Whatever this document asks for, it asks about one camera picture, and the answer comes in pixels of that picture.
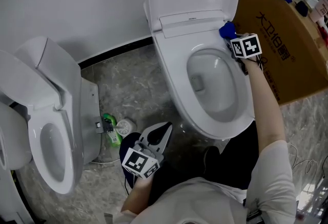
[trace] person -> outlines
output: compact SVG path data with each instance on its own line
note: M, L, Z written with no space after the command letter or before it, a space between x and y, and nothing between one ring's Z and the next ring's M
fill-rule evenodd
M258 64L243 61L256 124L232 138L222 154L206 148L202 177L188 179L167 164L146 180L125 171L133 189L115 224L294 223L295 188L282 115ZM124 139L121 160L138 136Z

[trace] brown cardboard box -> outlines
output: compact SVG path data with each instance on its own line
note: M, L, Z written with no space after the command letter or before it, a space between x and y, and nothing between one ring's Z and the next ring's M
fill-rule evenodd
M239 0L237 33L256 33L280 105L328 88L328 49L315 23L284 0Z

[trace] gray marble floor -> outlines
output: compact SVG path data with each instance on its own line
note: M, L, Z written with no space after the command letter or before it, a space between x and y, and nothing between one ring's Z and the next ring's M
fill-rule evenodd
M199 159L209 145L222 151L226 141L213 141L192 130L175 109L153 46L142 47L118 55L82 70L82 76L99 86L101 113L110 113L117 120L129 118L137 131L161 122L171 121L174 134L166 157L176 168L189 170L190 161ZM321 92L281 108L288 142L298 149L298 159L314 159L319 163L305 174L306 162L294 169L296 188L303 189L316 182L328 151L328 92ZM114 161L118 148L108 145L102 136L97 161ZM290 146L290 160L296 151ZM35 214L47 223L106 223L104 213L120 210L127 194L120 163L85 165L81 180L70 195L53 192L40 177L34 162L19 170L18 178L26 199Z

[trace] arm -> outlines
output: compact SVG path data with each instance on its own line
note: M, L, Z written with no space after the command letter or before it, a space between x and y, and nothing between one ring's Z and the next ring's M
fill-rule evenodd
M130 195L124 202L121 212L129 210L140 214L148 207L148 200L153 183L153 175L148 179L138 178Z
M277 140L285 140L284 126L279 105L257 63L243 60L249 73L259 153Z
M261 69L247 59L244 63L250 76L259 145L245 206L260 209L265 223L269 219L272 224L292 224L296 198L282 115Z

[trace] toilet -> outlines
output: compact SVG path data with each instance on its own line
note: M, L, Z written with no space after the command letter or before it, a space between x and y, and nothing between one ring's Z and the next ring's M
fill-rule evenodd
M146 0L156 53L180 115L198 132L229 139L254 120L250 80L219 35L238 0Z
M14 55L0 51L0 90L27 107L30 148L42 178L60 194L73 191L83 165L100 151L97 85L81 78L63 48L40 36Z

